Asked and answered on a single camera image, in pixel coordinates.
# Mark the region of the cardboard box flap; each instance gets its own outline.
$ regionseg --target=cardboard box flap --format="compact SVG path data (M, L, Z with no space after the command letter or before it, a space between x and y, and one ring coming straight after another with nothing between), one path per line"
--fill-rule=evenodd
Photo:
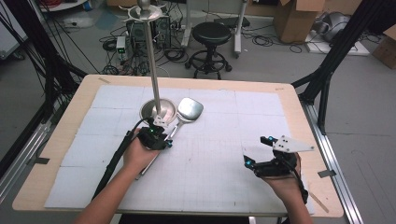
M396 24L394 24L388 30L386 30L384 32L384 34L389 36L390 38L396 40Z
M325 0L296 0L297 11L322 11Z

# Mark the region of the metal utensil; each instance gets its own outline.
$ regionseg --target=metal utensil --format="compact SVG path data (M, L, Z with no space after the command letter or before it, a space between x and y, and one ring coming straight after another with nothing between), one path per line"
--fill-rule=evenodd
M192 100L191 98L184 98L181 100L177 108L177 119L178 123L172 130L165 140L172 139L177 131L181 128L183 124L193 123L201 116L204 106L198 101ZM140 173L136 179L139 179L142 175L146 173L150 165L155 161L158 155L148 164L148 166Z

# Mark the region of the human arm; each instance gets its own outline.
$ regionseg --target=human arm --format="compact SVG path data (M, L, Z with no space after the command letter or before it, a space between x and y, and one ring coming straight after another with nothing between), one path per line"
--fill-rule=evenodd
M123 166L74 223L109 223L134 179L158 153L147 150L136 138L123 154Z
M301 172L301 158L297 156L297 174ZM304 204L298 181L293 175L263 177L262 178L273 190L276 196L285 204L291 224L313 223L311 216Z

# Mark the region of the gray floor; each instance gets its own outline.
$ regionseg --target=gray floor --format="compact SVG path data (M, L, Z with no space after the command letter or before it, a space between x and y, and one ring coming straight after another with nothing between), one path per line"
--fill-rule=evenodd
M87 29L73 30L70 35L100 71L106 65L106 52L99 38L108 36L122 26L119 12L97 6L89 12L95 25ZM63 17L79 9L57 14ZM206 17L194 18L194 22ZM265 18L248 18L254 29L269 24ZM256 31L271 34L269 27ZM82 70L95 74L71 41L64 38L72 62ZM371 52L376 44L362 41ZM191 40L187 52L191 55L203 47ZM301 53L290 51L288 46L261 47L251 39L242 39L242 54L233 56L233 41L219 47L233 67L223 71L224 80L291 83L318 68L325 58L323 54L308 53L301 46ZM158 70L159 77L191 78L193 71L183 63L166 63ZM199 78L216 79L215 75ZM332 148L343 170L346 182L365 223L393 223L396 219L396 177L393 173L396 144L396 71L388 69L372 55L347 56L332 78L326 118L326 130ZM0 158L21 133L24 126L41 106L43 91L29 60L6 60L0 63ZM76 213L27 213L14 211L12 201L24 178L29 174L26 166L13 190L0 205L0 223L70 223ZM345 217L315 218L316 223L347 223ZM258 223L276 223L273 218L258 218Z

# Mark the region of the black stool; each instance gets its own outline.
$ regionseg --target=black stool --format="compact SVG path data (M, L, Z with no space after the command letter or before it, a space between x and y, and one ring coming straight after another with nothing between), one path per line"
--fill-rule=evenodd
M225 58L216 52L216 47L227 43L231 38L230 30L223 24L217 22L203 22L194 27L192 30L192 36L194 39L201 44L204 44L207 50L200 50L190 57L189 61L185 63L186 68L194 66L195 73L194 78L197 78L198 72L217 73L218 80L221 79L219 70L225 67L227 72L233 70L228 64ZM198 57L200 54L205 53L205 58Z

